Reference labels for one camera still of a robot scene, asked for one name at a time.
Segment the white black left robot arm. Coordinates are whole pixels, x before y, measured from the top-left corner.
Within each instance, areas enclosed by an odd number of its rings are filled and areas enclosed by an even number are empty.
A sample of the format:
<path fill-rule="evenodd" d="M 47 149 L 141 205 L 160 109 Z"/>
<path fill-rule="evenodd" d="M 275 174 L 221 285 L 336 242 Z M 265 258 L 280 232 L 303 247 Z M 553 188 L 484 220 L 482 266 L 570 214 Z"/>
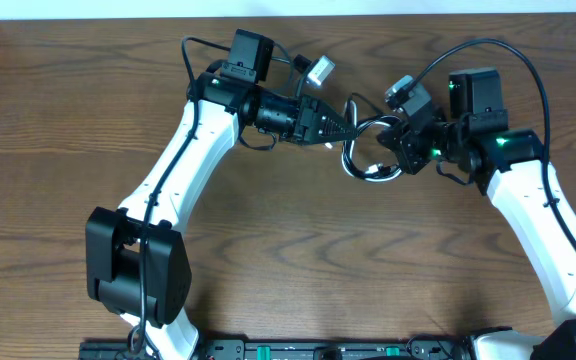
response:
<path fill-rule="evenodd" d="M 184 310 L 192 273 L 183 234 L 245 127 L 301 146 L 356 138 L 355 126 L 322 100 L 261 87 L 278 46 L 237 30 L 226 59 L 190 75 L 180 124 L 143 182 L 117 209 L 97 207 L 87 220 L 88 295 L 132 326 L 119 357 L 192 357 L 199 333 Z"/>

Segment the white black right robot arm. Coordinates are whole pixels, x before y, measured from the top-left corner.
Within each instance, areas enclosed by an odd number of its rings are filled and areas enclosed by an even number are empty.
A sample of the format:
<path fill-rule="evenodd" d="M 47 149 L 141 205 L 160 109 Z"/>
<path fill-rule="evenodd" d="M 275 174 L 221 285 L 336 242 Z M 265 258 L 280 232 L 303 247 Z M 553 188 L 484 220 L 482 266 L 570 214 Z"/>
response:
<path fill-rule="evenodd" d="M 403 114 L 378 136 L 402 172 L 418 173 L 430 161 L 456 164 L 469 183 L 511 226 L 547 297 L 555 330 L 547 337 L 508 328 L 466 338 L 456 359 L 576 359 L 576 215 L 545 158 L 545 143 L 531 129 L 512 130 L 495 68 L 449 75 L 450 116 L 427 90 L 405 76 L 385 93 Z"/>

